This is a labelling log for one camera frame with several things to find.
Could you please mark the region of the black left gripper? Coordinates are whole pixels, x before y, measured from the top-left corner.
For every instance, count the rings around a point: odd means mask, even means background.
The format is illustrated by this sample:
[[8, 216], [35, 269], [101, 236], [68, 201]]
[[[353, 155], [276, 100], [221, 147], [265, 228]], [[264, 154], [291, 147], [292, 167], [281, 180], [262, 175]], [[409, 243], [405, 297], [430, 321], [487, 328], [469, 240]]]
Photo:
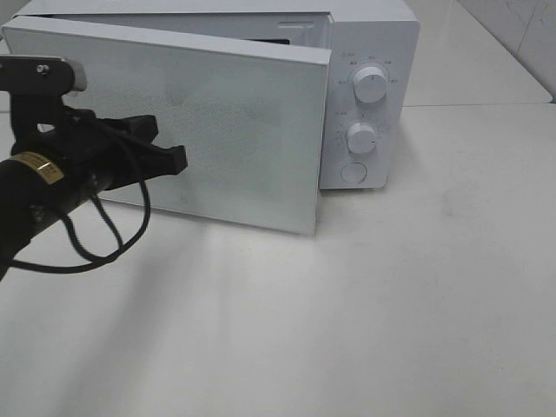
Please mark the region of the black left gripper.
[[48, 132], [38, 130], [35, 122], [11, 120], [15, 137], [13, 155], [33, 151], [52, 156], [66, 169], [83, 174], [100, 170], [109, 178], [107, 190], [119, 189], [164, 175], [178, 175], [188, 167], [184, 146], [160, 148], [154, 145], [133, 146], [127, 150], [118, 139], [151, 144], [157, 136], [153, 115], [119, 119], [99, 118], [91, 110], [65, 110], [63, 119]]

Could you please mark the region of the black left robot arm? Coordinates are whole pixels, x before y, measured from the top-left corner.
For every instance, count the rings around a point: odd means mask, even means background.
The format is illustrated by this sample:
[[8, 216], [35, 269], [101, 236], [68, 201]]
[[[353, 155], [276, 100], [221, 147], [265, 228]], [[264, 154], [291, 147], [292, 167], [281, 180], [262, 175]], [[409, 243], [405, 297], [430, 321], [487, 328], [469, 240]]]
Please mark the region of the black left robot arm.
[[[1, 162], [1, 272], [17, 268], [31, 272], [69, 275], [116, 261], [145, 234], [151, 217], [147, 180], [178, 175], [188, 166], [182, 145], [161, 148], [152, 115], [99, 118], [92, 111], [63, 107], [52, 130], [16, 131], [9, 158]], [[124, 239], [100, 201], [100, 193], [139, 186], [142, 222]], [[116, 239], [116, 249], [96, 255], [80, 242], [70, 214], [92, 202]], [[85, 262], [54, 266], [20, 261], [17, 254], [47, 228], [60, 222], [69, 242]]]

